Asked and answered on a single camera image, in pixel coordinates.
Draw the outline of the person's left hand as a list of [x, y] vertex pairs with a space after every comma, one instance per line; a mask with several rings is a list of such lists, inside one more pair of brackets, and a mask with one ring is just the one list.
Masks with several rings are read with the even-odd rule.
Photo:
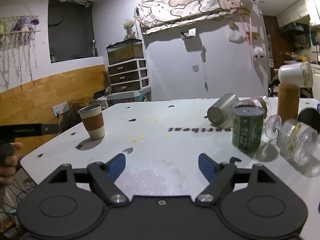
[[24, 153], [15, 153], [23, 147], [21, 142], [1, 145], [1, 186], [10, 185]]

